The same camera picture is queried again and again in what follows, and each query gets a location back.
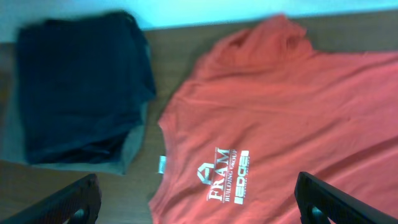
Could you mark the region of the red printed t-shirt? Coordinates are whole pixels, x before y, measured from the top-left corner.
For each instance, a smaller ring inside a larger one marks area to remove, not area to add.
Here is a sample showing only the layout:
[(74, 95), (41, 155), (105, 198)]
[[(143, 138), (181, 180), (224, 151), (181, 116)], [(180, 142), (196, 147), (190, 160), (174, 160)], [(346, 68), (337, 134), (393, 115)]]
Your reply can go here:
[(219, 41), (159, 121), (154, 223), (298, 223), (301, 171), (397, 216), (397, 53), (326, 53), (272, 17)]

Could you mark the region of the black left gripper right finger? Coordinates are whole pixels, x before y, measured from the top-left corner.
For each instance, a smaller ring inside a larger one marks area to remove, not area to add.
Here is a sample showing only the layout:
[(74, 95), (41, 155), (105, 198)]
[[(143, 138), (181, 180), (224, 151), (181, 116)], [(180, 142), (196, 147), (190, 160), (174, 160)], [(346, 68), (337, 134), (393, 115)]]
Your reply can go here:
[(295, 199), (302, 224), (397, 224), (397, 219), (308, 172), (298, 174)]

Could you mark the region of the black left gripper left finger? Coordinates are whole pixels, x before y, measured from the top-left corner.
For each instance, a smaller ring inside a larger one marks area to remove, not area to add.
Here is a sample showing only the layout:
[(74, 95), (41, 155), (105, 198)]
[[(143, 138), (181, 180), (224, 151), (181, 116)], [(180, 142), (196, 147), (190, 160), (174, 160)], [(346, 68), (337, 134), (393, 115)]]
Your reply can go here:
[(1, 224), (95, 224), (100, 208), (98, 178), (88, 174)]

